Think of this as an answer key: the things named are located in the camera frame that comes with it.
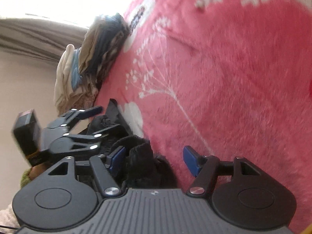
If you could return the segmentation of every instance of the blue cloth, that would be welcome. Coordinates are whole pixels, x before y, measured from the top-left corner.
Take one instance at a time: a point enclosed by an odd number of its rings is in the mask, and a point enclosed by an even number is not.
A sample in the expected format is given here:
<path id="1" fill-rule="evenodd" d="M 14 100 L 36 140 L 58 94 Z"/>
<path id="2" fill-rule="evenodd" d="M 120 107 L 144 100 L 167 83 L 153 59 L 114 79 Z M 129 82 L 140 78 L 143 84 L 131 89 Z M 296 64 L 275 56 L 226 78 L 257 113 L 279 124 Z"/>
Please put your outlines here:
<path id="1" fill-rule="evenodd" d="M 78 69 L 78 56 L 80 48 L 74 50 L 73 62 L 71 64 L 71 87 L 75 91 L 78 86 L 82 83 L 82 76 L 79 74 Z"/>

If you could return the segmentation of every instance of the pink fleece blanket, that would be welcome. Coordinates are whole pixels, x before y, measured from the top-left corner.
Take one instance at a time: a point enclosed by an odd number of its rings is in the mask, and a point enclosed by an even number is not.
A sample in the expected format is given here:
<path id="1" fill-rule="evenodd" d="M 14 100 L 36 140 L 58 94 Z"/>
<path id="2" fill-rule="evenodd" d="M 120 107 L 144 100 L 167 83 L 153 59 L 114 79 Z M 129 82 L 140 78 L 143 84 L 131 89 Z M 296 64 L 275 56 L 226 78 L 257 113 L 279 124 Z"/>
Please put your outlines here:
<path id="1" fill-rule="evenodd" d="M 242 155 L 297 199 L 312 223 L 312 0 L 133 0 L 132 34 L 96 104 L 120 104 L 186 189 L 184 145 Z"/>

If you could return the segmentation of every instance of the gray curtain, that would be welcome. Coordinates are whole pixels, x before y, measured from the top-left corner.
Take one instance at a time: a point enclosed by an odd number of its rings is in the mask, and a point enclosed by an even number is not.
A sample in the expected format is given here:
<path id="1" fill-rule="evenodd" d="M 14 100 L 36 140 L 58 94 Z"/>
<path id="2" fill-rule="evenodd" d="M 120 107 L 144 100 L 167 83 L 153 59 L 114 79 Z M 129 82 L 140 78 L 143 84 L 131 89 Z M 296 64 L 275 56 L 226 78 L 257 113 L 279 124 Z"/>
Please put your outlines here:
<path id="1" fill-rule="evenodd" d="M 0 19 L 0 49 L 58 63 L 68 44 L 81 47 L 87 30 L 41 18 Z"/>

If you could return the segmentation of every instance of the beige wall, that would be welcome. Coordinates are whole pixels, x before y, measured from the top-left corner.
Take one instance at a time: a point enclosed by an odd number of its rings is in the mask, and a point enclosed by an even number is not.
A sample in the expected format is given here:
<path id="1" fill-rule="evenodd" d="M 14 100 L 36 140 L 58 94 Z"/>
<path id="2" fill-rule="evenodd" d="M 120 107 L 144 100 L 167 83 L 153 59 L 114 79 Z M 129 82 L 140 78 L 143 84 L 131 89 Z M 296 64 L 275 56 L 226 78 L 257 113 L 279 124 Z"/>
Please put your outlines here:
<path id="1" fill-rule="evenodd" d="M 0 209 L 11 202 L 29 168 L 12 137 L 12 126 L 18 113 L 31 108 L 41 127 L 57 117 L 55 78 L 56 65 L 0 52 Z"/>

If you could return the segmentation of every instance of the red fabric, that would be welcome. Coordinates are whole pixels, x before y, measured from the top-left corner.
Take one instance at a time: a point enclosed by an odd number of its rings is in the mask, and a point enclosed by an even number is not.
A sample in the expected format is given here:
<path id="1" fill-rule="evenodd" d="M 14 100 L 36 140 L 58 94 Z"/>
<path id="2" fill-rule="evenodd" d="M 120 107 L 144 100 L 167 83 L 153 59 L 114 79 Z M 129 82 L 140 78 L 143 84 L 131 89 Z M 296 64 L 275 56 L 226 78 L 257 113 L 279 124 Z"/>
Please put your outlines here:
<path id="1" fill-rule="evenodd" d="M 130 5 L 128 22 L 138 4 L 146 17 L 96 104 L 115 98 L 126 115 L 141 114 L 136 128 L 143 122 L 183 189 L 193 180 L 183 146 L 245 156 L 294 193 L 290 227 L 300 232 L 312 223 L 312 0 L 154 1 Z"/>

